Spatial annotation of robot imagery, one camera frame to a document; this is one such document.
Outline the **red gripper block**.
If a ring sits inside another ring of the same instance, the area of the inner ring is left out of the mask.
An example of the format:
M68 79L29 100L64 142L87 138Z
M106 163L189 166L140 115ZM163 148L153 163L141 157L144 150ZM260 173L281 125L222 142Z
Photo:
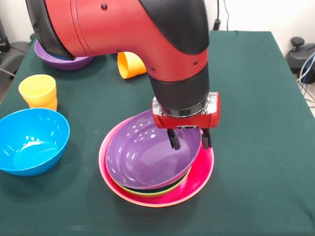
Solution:
M157 99L152 101L153 120L158 128L167 129L167 135L174 150L179 150L181 145L174 129L178 127L198 127L202 131L202 145L205 150L212 148L211 133L209 128L218 126L221 117L221 97L218 92L209 92L205 108L188 117L172 117L165 113Z

